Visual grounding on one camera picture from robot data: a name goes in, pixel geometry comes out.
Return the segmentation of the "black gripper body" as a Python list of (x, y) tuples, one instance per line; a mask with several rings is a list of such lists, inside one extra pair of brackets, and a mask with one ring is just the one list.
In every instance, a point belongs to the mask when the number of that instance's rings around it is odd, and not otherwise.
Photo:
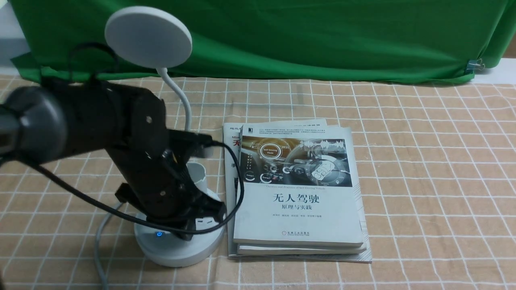
[[(227, 146), (214, 140), (212, 147)], [(116, 190), (116, 198), (144, 214), (144, 218), (112, 213), (134, 224), (166, 232), (182, 232), (182, 226), (195, 226), (201, 218), (214, 219), (206, 229), (212, 232), (227, 223), (224, 202), (209, 197), (207, 190), (195, 185), (187, 164), (190, 159), (175, 157), (169, 149), (169, 137), (147, 147), (116, 145), (106, 149), (125, 182)]]

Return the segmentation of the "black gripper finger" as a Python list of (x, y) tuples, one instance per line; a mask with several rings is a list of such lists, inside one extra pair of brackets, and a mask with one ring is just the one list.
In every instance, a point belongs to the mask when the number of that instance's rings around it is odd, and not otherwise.
[(182, 239), (183, 241), (189, 242), (189, 241), (192, 240), (192, 237), (194, 236), (190, 232), (195, 232), (196, 231), (196, 226), (182, 226), (181, 230), (183, 230), (183, 231), (178, 233), (177, 237), (179, 239)]

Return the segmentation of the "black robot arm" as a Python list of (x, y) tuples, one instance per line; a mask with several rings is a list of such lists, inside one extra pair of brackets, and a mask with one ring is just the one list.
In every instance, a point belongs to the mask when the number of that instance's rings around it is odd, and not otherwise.
[[(210, 135), (168, 128), (164, 101), (142, 87), (50, 79), (16, 88), (1, 104), (1, 163), (16, 160), (98, 209), (185, 241), (220, 229), (231, 217), (224, 202), (195, 185), (187, 167), (191, 157), (219, 146)], [(44, 168), (98, 150), (125, 179), (116, 198), (144, 218), (105, 205)]]

